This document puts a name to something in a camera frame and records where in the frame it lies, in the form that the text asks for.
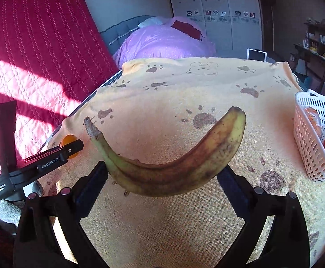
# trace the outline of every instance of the purple blanket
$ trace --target purple blanket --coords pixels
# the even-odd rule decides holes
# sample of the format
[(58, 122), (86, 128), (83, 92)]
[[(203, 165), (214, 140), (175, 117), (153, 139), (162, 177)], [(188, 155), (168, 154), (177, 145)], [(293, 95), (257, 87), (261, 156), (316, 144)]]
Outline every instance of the purple blanket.
[(113, 55), (117, 66), (121, 69), (124, 62), (151, 57), (180, 59), (184, 57), (213, 57), (216, 53), (215, 44), (205, 37), (202, 40), (191, 38), (187, 34), (172, 28), (179, 20), (189, 23), (196, 29), (200, 28), (190, 19), (174, 17), (164, 25), (148, 26), (132, 33)]

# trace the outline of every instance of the brown banana peel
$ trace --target brown banana peel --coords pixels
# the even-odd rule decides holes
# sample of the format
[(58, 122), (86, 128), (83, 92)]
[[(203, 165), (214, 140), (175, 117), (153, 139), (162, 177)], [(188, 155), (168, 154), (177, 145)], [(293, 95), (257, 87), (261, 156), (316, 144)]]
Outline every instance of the brown banana peel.
[(242, 142), (246, 115), (240, 108), (231, 107), (189, 152), (158, 165), (119, 156), (89, 117), (84, 125), (110, 175), (121, 187), (149, 197), (167, 197), (199, 188), (227, 166)]

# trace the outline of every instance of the bed headboard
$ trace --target bed headboard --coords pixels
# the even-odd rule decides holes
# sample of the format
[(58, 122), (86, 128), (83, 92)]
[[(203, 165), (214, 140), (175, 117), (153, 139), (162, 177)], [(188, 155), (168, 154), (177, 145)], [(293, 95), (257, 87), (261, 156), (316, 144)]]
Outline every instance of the bed headboard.
[(138, 25), (153, 16), (137, 16), (100, 32), (110, 54), (114, 54), (131, 33), (138, 30)]

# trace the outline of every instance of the metal screw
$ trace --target metal screw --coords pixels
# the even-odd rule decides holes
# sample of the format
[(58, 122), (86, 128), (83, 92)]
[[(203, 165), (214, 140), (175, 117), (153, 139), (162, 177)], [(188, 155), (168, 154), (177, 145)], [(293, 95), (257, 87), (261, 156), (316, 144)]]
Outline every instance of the metal screw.
[(65, 187), (61, 190), (62, 195), (68, 195), (71, 192), (71, 189), (69, 187)]
[(30, 193), (27, 197), (28, 199), (34, 199), (36, 197), (36, 193)]
[(290, 192), (289, 192), (289, 196), (290, 196), (291, 198), (297, 198), (296, 193), (293, 192), (293, 191), (290, 191)]
[(264, 190), (261, 187), (257, 186), (254, 188), (254, 192), (257, 194), (262, 194), (264, 192)]

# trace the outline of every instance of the red pillow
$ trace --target red pillow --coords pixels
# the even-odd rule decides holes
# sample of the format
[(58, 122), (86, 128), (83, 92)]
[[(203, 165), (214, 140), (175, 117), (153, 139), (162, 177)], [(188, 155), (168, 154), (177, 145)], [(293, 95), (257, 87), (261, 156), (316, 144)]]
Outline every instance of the red pillow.
[(181, 21), (176, 20), (171, 27), (180, 30), (181, 32), (187, 34), (188, 36), (194, 39), (202, 40), (201, 31), (193, 27), (191, 24), (183, 23)]

